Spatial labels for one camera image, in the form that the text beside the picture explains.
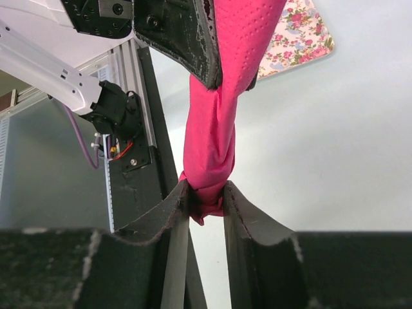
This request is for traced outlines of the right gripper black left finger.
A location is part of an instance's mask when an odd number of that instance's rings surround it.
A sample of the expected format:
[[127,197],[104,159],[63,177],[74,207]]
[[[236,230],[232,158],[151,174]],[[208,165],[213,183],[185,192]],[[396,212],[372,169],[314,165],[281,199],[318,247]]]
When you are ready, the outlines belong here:
[[2,308],[183,308],[190,188],[114,233],[1,231]]

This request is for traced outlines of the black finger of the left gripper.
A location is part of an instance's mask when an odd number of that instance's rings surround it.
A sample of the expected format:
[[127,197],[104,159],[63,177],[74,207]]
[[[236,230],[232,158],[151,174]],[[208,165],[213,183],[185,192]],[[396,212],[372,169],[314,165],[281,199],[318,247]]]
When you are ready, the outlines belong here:
[[214,2],[133,1],[136,38],[181,64],[207,89],[222,82]]

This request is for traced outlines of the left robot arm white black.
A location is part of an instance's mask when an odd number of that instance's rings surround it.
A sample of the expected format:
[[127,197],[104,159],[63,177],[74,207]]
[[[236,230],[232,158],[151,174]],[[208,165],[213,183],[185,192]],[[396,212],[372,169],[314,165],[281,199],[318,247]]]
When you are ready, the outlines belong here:
[[[221,84],[212,1],[2,1],[1,6],[86,35],[134,35],[180,63],[207,89]],[[130,140],[142,130],[135,104],[119,86],[81,73],[7,24],[1,25],[1,70],[62,102],[99,133]]]

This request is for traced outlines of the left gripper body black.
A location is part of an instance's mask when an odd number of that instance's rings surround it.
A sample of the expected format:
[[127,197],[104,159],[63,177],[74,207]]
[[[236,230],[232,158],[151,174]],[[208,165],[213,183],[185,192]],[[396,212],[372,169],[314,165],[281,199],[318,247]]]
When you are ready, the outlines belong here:
[[61,3],[79,33],[108,39],[131,34],[132,1],[63,0]]

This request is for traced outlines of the pink paper napkin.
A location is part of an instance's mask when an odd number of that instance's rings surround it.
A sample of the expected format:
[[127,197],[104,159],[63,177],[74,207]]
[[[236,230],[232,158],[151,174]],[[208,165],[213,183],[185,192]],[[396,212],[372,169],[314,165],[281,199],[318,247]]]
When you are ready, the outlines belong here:
[[189,79],[190,106],[181,180],[194,191],[191,218],[222,216],[222,189],[235,162],[238,97],[246,91],[274,34],[285,1],[215,1],[214,13],[223,78],[208,90]]

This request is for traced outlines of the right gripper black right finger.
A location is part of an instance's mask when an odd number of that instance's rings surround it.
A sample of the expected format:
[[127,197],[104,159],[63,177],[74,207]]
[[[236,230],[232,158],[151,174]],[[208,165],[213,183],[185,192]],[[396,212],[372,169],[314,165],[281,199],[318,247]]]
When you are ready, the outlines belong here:
[[410,232],[294,231],[227,182],[233,308],[410,308]]

